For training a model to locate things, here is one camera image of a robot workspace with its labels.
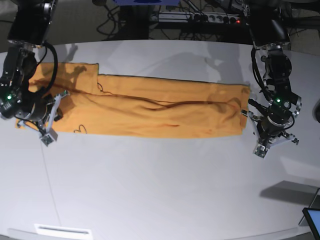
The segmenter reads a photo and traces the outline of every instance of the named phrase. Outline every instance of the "floor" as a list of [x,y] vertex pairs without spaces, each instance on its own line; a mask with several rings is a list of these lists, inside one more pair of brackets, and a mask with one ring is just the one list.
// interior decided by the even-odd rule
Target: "floor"
[[[212,8],[206,5],[204,0],[194,0],[193,3],[203,9],[204,12],[220,12],[219,8]],[[108,1],[107,5],[110,9],[116,7],[112,1]],[[188,7],[186,3],[181,1],[184,10]],[[15,17],[17,7],[10,0],[0,0],[0,20],[12,21]],[[161,11],[165,11],[166,6],[161,7]],[[117,19],[118,8],[114,9],[115,20]],[[295,13],[300,17],[310,17],[318,13],[302,10]],[[81,42],[96,42],[106,39],[106,36],[96,31],[97,26],[103,23],[107,18],[106,9],[92,4],[89,0],[60,0],[57,6],[54,20],[48,34],[48,40],[54,44],[68,44]],[[109,21],[101,27],[101,31],[108,34],[114,28],[114,22]],[[7,35],[10,30],[10,23],[0,21],[0,52],[6,52],[8,49]],[[178,39],[180,31],[170,29],[154,29],[154,25],[150,26],[150,39],[166,40]],[[289,29],[291,33],[291,50],[312,55],[320,55],[320,38],[317,30],[304,30],[295,34],[300,29]],[[182,37],[183,40],[191,40],[192,36]],[[216,36],[202,36],[199,39],[206,41],[216,41]]]

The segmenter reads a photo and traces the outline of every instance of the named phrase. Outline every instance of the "power strip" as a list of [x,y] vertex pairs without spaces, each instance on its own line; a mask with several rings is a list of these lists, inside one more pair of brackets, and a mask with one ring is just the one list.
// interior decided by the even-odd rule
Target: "power strip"
[[222,12],[180,12],[162,11],[159,16],[151,16],[151,20],[159,22],[188,22],[190,18],[196,22],[209,22],[215,24],[241,24],[239,15],[226,14]]

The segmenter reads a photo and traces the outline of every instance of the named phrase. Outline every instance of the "white table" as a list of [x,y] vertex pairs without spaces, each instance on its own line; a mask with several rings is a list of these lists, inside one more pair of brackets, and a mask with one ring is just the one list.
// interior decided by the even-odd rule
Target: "white table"
[[[101,74],[250,84],[262,101],[251,48],[170,40],[56,47],[60,62],[99,63]],[[241,136],[212,139],[59,133],[57,143],[42,147],[43,159],[36,136],[2,121],[0,141],[14,144],[13,152],[1,149],[0,192],[13,193],[10,202],[0,198],[0,234],[6,228],[34,232],[35,223],[91,229],[96,240],[274,240],[305,231],[297,226],[309,199],[291,195],[283,181],[320,186],[320,124],[312,116],[320,99],[320,57],[287,55],[292,90],[302,97],[290,129],[300,144],[274,148],[266,159],[252,154],[256,138],[249,122]],[[0,67],[5,56],[0,54]],[[14,189],[21,184],[23,194]],[[42,196],[39,208],[38,202],[25,203],[34,195]],[[20,212],[7,221],[9,207],[17,204],[23,224]]]

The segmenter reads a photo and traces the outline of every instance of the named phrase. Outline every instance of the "white vent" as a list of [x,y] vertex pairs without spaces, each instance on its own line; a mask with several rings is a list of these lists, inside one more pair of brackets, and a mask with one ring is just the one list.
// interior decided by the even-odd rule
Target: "white vent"
[[77,239],[77,240],[94,240],[92,232],[89,229],[50,226],[35,224],[37,234],[46,235],[56,238]]

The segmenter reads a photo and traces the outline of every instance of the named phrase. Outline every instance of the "orange cloth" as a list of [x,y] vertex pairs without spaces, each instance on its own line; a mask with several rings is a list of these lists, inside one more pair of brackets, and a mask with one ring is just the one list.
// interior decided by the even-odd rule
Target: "orange cloth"
[[[61,100],[57,132],[150,138],[211,138],[242,134],[250,88],[244,85],[98,75],[98,64],[60,63],[51,89]],[[42,63],[30,90],[47,86],[53,64]]]

